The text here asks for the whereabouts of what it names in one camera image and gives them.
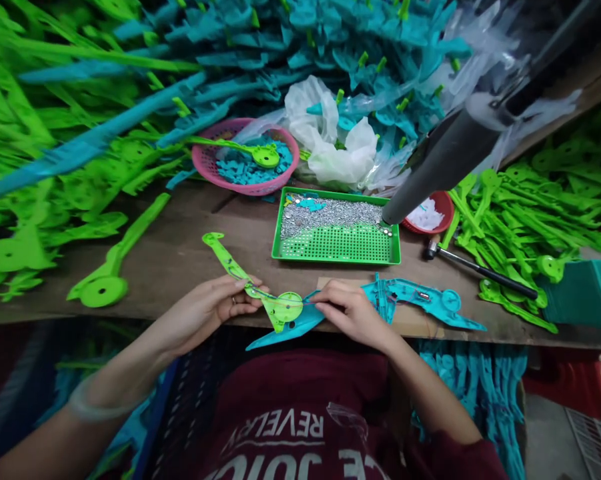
hand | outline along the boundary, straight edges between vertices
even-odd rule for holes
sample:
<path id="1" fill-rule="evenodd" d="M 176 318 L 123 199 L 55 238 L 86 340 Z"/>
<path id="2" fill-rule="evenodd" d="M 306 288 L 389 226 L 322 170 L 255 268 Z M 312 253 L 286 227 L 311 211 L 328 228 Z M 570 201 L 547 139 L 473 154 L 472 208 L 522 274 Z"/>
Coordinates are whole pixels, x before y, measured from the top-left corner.
<path id="1" fill-rule="evenodd" d="M 262 291 L 262 280 L 250 275 L 251 283 Z M 232 317 L 255 313 L 262 302 L 249 297 L 244 289 L 247 280 L 236 281 L 225 275 L 201 283 L 182 297 L 167 313 L 143 333 L 152 351 L 179 357 L 204 342 Z"/>
<path id="2" fill-rule="evenodd" d="M 312 297 L 312 302 L 316 303 L 316 308 L 342 333 L 364 345 L 382 351 L 388 340 L 397 335 L 378 315 L 361 288 L 338 280 L 329 280 L 327 285 Z M 344 313 L 331 304 L 344 307 Z"/>

green plastic tray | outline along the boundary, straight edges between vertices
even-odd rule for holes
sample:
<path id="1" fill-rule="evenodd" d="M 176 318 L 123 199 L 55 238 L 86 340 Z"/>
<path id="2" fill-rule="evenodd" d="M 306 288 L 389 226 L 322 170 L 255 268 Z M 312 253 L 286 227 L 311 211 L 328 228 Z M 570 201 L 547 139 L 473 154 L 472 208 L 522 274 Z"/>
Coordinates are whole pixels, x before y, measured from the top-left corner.
<path id="1" fill-rule="evenodd" d="M 362 201 L 372 205 L 385 205 L 389 201 L 389 199 L 364 197 L 363 195 L 352 195 L 350 193 L 284 187 L 280 197 L 271 258 L 332 263 L 365 263 L 367 265 L 400 264 L 400 231 L 398 225 L 392 226 L 391 237 L 385 235 L 373 225 L 354 225 L 353 227 L 320 227 L 281 240 L 280 230 L 285 198 L 288 193 L 300 195 L 315 193 L 322 199 Z"/>

wooden workbench surface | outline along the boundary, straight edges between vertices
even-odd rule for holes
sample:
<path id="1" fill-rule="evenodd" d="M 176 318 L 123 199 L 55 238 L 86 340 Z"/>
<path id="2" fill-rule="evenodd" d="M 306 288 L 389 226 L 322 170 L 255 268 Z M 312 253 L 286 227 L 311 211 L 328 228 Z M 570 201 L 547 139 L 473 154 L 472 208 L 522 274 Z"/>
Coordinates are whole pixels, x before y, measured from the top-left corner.
<path id="1" fill-rule="evenodd" d="M 134 220 L 147 208 L 158 190 L 148 189 L 138 199 L 120 199 L 116 208 Z M 74 284 L 100 266 L 108 248 L 120 236 L 76 242 L 65 246 L 58 268 L 43 274 L 45 283 L 15 298 L 0 303 L 0 314 L 102 315 L 155 319 L 191 288 L 224 274 L 211 249 L 202 243 L 204 233 L 225 234 L 222 243 L 249 273 L 263 279 L 274 293 L 295 291 L 307 295 L 326 278 L 349 279 L 357 283 L 400 277 L 436 287 L 454 289 L 462 298 L 460 313 L 487 327 L 486 332 L 445 327 L 417 307 L 399 306 L 394 328 L 406 337 L 437 337 L 527 345 L 599 347 L 601 333 L 585 327 L 560 326 L 553 335 L 507 313 L 499 305 L 476 296 L 478 278 L 447 263 L 442 258 L 431 262 L 420 259 L 422 237 L 401 232 L 402 264 L 394 267 L 364 265 L 281 262 L 271 258 L 271 245 L 277 216 L 277 203 L 236 197 L 226 190 L 203 182 L 181 184 L 161 215 L 131 250 L 122 267 L 129 282 L 129 293 L 118 304 L 104 309 L 88 309 L 79 301 L 67 301 Z M 270 328 L 264 312 L 235 321 L 240 325 Z M 333 330 L 327 322 L 319 329 Z"/>

hammer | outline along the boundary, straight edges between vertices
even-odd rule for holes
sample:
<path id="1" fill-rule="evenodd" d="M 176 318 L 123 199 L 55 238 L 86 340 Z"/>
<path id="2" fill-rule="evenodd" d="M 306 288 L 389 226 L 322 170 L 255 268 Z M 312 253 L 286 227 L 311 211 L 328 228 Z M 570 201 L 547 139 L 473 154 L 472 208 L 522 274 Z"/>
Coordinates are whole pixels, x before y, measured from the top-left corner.
<path id="1" fill-rule="evenodd" d="M 443 257 L 445 257 L 449 260 L 455 261 L 457 263 L 460 263 L 461 265 L 465 265 L 465 267 L 469 267 L 472 270 L 477 271 L 479 274 L 483 275 L 484 277 L 487 277 L 495 282 L 498 282 L 499 284 L 503 285 L 504 287 L 514 290 L 514 291 L 524 295 L 525 297 L 530 298 L 531 300 L 536 300 L 538 298 L 538 292 L 536 290 L 526 287 L 522 283 L 511 280 L 511 278 L 505 277 L 505 275 L 501 275 L 493 270 L 489 270 L 484 267 L 481 267 L 480 265 L 477 265 L 474 262 L 470 262 L 469 260 L 465 260 L 462 257 L 454 255 L 453 253 L 451 253 L 449 251 L 446 251 L 444 248 L 441 248 L 440 245 L 438 245 L 439 241 L 440 241 L 439 235 L 434 235 L 429 240 L 429 245 L 427 246 L 427 249 L 423 253 L 423 257 L 425 260 L 433 260 L 434 257 L 439 253 Z"/>

maroon t-shirt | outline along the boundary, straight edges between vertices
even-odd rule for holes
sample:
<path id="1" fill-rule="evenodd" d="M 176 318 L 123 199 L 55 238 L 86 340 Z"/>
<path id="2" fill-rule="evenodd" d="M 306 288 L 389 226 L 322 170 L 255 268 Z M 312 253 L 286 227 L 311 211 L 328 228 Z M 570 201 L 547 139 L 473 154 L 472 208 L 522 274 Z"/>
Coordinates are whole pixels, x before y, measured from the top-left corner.
<path id="1" fill-rule="evenodd" d="M 264 355 L 225 380 L 210 434 L 188 471 L 200 480 L 506 479 L 488 441 L 444 432 L 401 452 L 363 405 L 383 395 L 381 355 L 295 350 Z"/>

